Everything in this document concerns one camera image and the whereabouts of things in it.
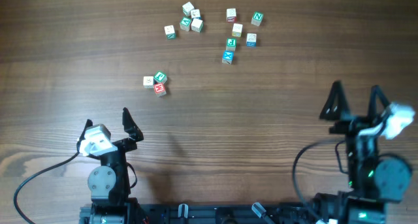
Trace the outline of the red M wooden block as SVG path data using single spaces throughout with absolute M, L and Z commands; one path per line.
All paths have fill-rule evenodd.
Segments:
M 166 89 L 165 89 L 165 85 L 164 85 L 164 83 L 157 83 L 157 84 L 154 84 L 154 85 L 153 85 L 153 89 L 154 89 L 155 94 L 156 94 L 158 97 L 161 97 L 161 96 L 164 96 L 164 95 L 166 95 L 166 94 L 167 94 L 167 91 L 166 91 Z

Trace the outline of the shell picture blue D block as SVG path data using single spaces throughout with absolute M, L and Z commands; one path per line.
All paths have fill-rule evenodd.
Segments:
M 143 77 L 143 86 L 147 89 L 152 89 L 154 85 L 154 78 L 152 76 Z

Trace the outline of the green J wooden block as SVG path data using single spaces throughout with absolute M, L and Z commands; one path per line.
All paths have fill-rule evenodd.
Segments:
M 167 75 L 162 71 L 157 71 L 153 76 L 155 84 L 165 84 L 168 80 Z

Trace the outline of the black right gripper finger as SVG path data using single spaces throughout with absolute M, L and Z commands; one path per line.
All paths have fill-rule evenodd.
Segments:
M 347 103 L 341 81 L 332 84 L 328 99 L 319 115 L 319 119 L 327 121 L 349 120 L 351 112 Z
M 378 106 L 377 106 L 378 102 L 381 103 L 383 110 L 385 110 L 391 103 L 388 100 L 388 98 L 386 98 L 383 90 L 378 85 L 375 85 L 375 86 L 372 86 L 371 92 L 370 92 L 370 100 L 369 100 L 368 113 L 367 113 L 367 116 L 369 118 L 374 118 L 379 114 Z

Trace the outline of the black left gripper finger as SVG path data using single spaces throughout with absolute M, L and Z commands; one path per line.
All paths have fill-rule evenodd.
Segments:
M 144 135 L 139 129 L 135 121 L 133 120 L 129 110 L 125 107 L 122 114 L 122 125 L 124 131 L 129 135 L 129 137 L 135 142 L 140 142 L 144 140 Z
M 77 150 L 77 152 L 80 151 L 81 141 L 83 141 L 85 139 L 86 129 L 88 127 L 91 127 L 92 125 L 93 125 L 93 122 L 90 119 L 87 119 L 86 120 L 86 124 L 84 126 L 84 129 L 83 129 L 81 135 L 77 139 L 77 143 L 76 143 L 76 150 Z

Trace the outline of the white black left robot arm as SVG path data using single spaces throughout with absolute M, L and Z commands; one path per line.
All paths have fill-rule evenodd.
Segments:
M 144 136 L 127 108 L 123 109 L 122 125 L 128 137 L 112 142 L 111 133 L 103 124 L 94 125 L 88 120 L 78 139 L 78 152 L 101 163 L 88 176 L 91 206 L 81 207 L 80 224 L 149 222 L 138 199 L 129 196 L 137 183 L 129 181 L 128 170 L 133 166 L 126 159 L 126 153 L 136 150 L 137 142 Z

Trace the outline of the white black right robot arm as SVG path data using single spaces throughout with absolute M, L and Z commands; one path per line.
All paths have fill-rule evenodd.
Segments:
M 413 174 L 412 166 L 395 153 L 380 153 L 378 139 L 392 140 L 414 119 L 411 106 L 390 102 L 379 86 L 370 92 L 365 116 L 351 113 L 342 83 L 335 81 L 319 115 L 332 121 L 331 134 L 344 135 L 349 192 L 318 193 L 304 204 L 316 221 L 384 223 L 388 203 L 402 201 Z

